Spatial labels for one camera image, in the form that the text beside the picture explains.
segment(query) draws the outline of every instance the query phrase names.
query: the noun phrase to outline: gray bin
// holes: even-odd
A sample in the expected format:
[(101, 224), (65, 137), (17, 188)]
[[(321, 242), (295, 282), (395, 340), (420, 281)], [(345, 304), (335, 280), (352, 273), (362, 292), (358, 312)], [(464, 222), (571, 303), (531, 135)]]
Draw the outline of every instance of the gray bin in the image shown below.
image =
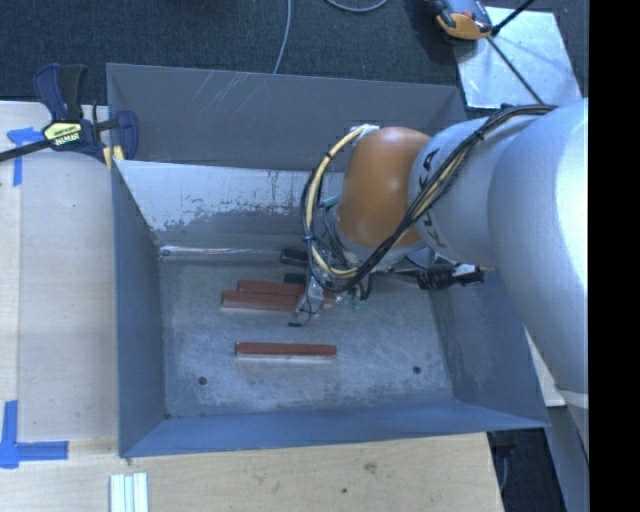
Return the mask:
[[(112, 172), (121, 456), (541, 427), (526, 335), (500, 276), (425, 292), (378, 277), (365, 305), (302, 328), (226, 311), (240, 279), (279, 281), (302, 248), (309, 171), (352, 126), (428, 134), (464, 120), (455, 88), (108, 66), (110, 108), (140, 123)], [(328, 173), (339, 193), (349, 149)], [(323, 362), (241, 360), (239, 341), (337, 346)]]

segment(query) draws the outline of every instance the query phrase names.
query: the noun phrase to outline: wooden block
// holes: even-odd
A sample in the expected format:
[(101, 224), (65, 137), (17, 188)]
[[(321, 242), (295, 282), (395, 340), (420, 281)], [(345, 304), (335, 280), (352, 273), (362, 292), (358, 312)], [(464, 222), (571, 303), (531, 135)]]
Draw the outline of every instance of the wooden block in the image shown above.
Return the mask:
[(268, 293), (272, 295), (293, 295), (299, 297), (304, 293), (305, 286), (299, 284), (272, 283), (269, 281), (238, 281), (239, 292)]
[(254, 343), (242, 341), (236, 343), (237, 356), (271, 357), (332, 357), (338, 353), (335, 345), (317, 343)]
[(297, 303), (298, 297), (295, 295), (273, 295), (238, 290), (225, 290), (222, 292), (223, 308), (293, 313), (296, 310)]

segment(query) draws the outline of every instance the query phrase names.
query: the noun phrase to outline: yellow clamp label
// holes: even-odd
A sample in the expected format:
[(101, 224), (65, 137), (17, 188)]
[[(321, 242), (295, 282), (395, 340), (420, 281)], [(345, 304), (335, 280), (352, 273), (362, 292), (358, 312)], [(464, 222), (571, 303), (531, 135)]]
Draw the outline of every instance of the yellow clamp label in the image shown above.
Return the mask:
[(80, 140), (81, 131), (82, 126), (78, 123), (53, 123), (42, 133), (45, 139), (52, 141), (56, 146), (62, 146)]

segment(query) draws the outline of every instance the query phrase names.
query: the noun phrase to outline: black floor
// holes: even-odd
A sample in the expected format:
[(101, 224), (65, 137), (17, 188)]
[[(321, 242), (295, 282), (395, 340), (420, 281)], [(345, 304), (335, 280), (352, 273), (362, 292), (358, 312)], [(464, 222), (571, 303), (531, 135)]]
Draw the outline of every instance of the black floor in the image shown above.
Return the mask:
[[(367, 6), (379, 0), (341, 0)], [(35, 100), (41, 67), (85, 64), (80, 100), (106, 104), (107, 62), (459, 85), (453, 48), (422, 0), (365, 14), (326, 0), (0, 0), (0, 99)], [(517, 8), (520, 0), (485, 0)], [(539, 0), (553, 12), (583, 96), (589, 95), (589, 0)], [(504, 441), (504, 434), (498, 434)], [(507, 512), (564, 512), (542, 430), (510, 433)], [(497, 469), (502, 478), (502, 459)]]

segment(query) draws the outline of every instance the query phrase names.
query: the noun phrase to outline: clamp handle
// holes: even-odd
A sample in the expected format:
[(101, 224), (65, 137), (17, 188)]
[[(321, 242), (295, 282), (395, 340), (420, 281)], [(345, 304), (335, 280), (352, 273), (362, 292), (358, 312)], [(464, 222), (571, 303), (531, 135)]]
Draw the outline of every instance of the clamp handle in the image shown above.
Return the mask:
[(118, 110), (115, 117), (124, 157), (132, 160), (138, 150), (138, 121), (132, 110)]
[(87, 68), (82, 64), (62, 67), (49, 64), (38, 70), (33, 85), (40, 102), (51, 113), (52, 121), (82, 119), (80, 84)]

